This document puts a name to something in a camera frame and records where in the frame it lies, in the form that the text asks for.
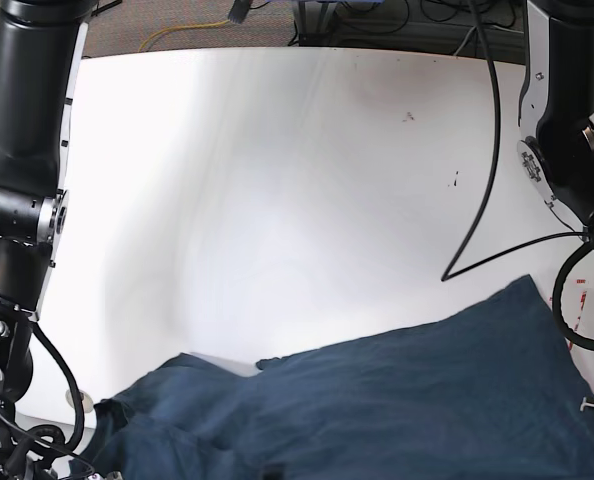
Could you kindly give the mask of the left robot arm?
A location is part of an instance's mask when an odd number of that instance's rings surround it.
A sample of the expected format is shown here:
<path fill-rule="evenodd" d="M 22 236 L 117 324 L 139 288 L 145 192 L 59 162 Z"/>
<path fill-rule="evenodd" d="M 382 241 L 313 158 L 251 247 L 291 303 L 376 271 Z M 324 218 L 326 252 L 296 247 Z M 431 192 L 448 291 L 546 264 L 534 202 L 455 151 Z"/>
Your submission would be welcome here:
<path fill-rule="evenodd" d="M 551 212 L 569 211 L 582 225 L 581 246 L 556 276 L 552 310 L 568 342 L 594 352 L 561 302 L 572 269 L 594 253 L 594 1 L 527 1 L 523 28 L 518 157 Z"/>

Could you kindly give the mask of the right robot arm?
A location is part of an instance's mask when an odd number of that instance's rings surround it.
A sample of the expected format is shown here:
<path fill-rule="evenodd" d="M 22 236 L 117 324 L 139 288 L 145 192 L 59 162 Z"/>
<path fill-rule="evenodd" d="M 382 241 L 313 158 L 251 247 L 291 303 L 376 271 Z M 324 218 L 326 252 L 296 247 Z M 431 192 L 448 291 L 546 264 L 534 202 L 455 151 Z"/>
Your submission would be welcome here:
<path fill-rule="evenodd" d="M 16 402 L 33 375 L 32 339 L 67 214 L 64 186 L 74 89 L 90 1 L 0 5 L 0 479 L 50 479 L 84 430 L 21 429 Z"/>

